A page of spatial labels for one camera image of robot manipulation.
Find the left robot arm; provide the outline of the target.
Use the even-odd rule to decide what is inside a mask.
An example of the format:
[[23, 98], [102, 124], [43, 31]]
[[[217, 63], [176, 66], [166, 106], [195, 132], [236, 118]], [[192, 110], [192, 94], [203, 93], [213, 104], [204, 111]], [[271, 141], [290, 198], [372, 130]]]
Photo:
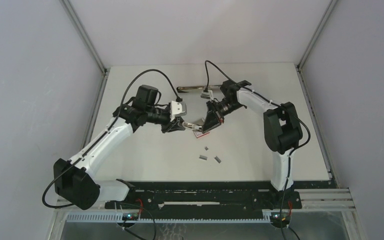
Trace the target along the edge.
[[98, 136], [70, 159], [60, 158], [55, 162], [52, 186], [57, 195], [69, 201], [69, 206], [88, 210], [99, 201], [117, 201], [125, 209], [135, 205], [137, 196], [130, 191], [133, 185], [120, 179], [96, 180], [95, 177], [111, 153], [146, 123], [160, 125], [164, 134], [185, 130], [182, 117], [187, 106], [183, 100], [177, 97], [158, 105], [158, 95], [157, 88], [141, 85], [135, 96], [116, 108]]

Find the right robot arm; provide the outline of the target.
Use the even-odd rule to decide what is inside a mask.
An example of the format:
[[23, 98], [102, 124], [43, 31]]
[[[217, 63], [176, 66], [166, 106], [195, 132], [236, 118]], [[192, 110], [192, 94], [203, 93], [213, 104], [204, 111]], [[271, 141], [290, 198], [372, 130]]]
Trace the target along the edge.
[[269, 203], [282, 208], [289, 201], [285, 191], [293, 181], [290, 179], [294, 150], [299, 148], [303, 138], [301, 122], [296, 107], [291, 102], [275, 103], [250, 89], [250, 82], [226, 80], [220, 89], [223, 99], [206, 102], [207, 113], [198, 130], [207, 133], [225, 121], [225, 116], [242, 107], [256, 113], [263, 119], [264, 140], [273, 152], [273, 174], [270, 180], [275, 191], [269, 194]]

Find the red white staple box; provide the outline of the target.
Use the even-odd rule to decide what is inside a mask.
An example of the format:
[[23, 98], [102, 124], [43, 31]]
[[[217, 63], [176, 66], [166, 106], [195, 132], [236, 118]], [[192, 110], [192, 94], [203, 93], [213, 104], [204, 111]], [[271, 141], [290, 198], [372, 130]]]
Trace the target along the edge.
[[194, 136], [199, 139], [201, 137], [204, 137], [208, 135], [210, 132], [201, 132], [201, 131], [193, 131]]

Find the staple box tray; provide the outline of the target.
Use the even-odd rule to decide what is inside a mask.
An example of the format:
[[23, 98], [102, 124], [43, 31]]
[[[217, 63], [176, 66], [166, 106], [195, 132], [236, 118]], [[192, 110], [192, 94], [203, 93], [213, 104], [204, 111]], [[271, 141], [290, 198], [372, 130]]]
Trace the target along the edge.
[[205, 119], [204, 118], [200, 118], [196, 121], [193, 122], [195, 125], [198, 125], [198, 126], [203, 126], [204, 123], [205, 123]]

